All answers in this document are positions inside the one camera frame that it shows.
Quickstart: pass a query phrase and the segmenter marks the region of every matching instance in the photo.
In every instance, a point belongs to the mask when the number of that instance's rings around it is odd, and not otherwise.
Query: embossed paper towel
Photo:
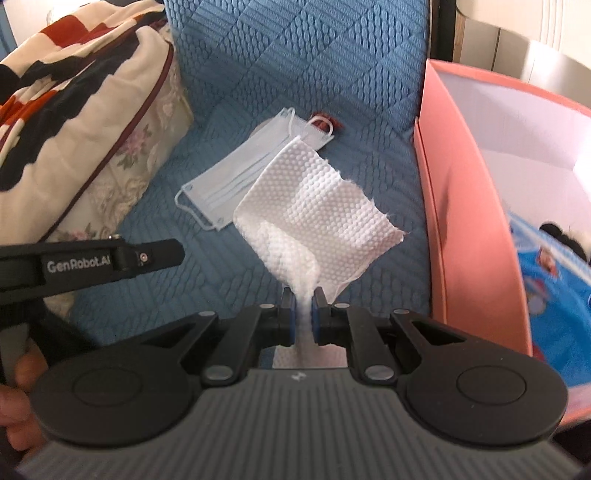
[[[346,366],[344,349],[314,343],[314,289],[322,287],[334,302],[404,233],[299,137],[263,171],[236,208],[234,224],[297,300],[295,346],[278,347],[274,367]]]

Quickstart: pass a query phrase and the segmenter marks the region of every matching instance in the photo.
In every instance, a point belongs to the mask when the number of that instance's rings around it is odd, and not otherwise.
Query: blue quilted cushion
[[[112,343],[199,310],[222,316],[275,301],[278,282],[233,225],[200,230],[174,206],[179,187],[294,106],[337,118],[321,155],[360,185],[405,241],[375,261],[340,299],[387,314],[430,311],[423,197],[411,143],[423,84],[428,0],[167,0],[195,124],[120,233],[131,242],[175,237],[178,268],[79,294],[73,322]]]

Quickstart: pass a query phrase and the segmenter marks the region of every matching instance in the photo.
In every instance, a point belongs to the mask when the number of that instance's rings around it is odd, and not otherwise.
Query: finger
[[[5,421],[18,422],[29,418],[31,404],[26,393],[0,384],[0,414]]]
[[[0,413],[0,427],[8,427],[10,425],[15,425],[17,423],[21,423],[24,421],[23,419],[13,419],[12,417],[7,417]]]
[[[26,462],[27,460],[29,460],[31,457],[34,457],[39,450],[41,450],[43,448],[43,446],[38,446],[38,447],[33,447],[31,449],[29,449],[25,455],[22,456],[22,461],[21,462]]]
[[[14,378],[19,388],[30,392],[37,379],[46,372],[47,368],[47,361],[43,353],[37,344],[31,341],[29,351],[18,359],[14,368]]]
[[[7,427],[6,435],[12,448],[19,452],[45,443],[39,424],[33,415],[24,422]]]

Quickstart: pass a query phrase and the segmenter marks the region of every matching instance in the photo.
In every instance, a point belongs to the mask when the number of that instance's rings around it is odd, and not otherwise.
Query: red tag
[[[538,347],[535,343],[533,343],[532,344],[532,349],[534,351],[534,358],[537,358],[538,360],[541,360],[543,362],[546,362],[546,358],[544,357],[544,354],[542,353],[542,350],[540,350],[540,347]]]
[[[312,115],[310,115],[310,118],[313,118],[315,116],[323,116],[324,118],[326,118],[327,120],[330,120],[330,123],[333,124],[333,130],[337,131],[341,128],[343,128],[343,124],[341,122],[339,122],[336,118],[334,118],[333,116],[328,115],[327,113],[324,112],[314,112]],[[320,128],[323,132],[329,132],[330,131],[330,125],[322,120],[315,120],[314,122],[312,122],[312,125],[314,125],[315,127]]]

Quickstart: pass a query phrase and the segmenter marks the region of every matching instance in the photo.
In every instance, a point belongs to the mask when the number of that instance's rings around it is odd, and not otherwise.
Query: disposable face mask
[[[328,133],[312,125],[326,122]],[[260,125],[251,137],[220,160],[212,168],[181,187],[174,197],[178,208],[192,215],[204,230],[221,230],[232,223],[234,210],[265,167],[293,138],[301,139],[319,150],[333,139],[333,125],[322,116],[315,116],[307,122],[298,117],[293,108],[283,109],[275,117]],[[209,221],[205,224],[193,209],[181,205],[178,198],[185,194],[192,204]]]

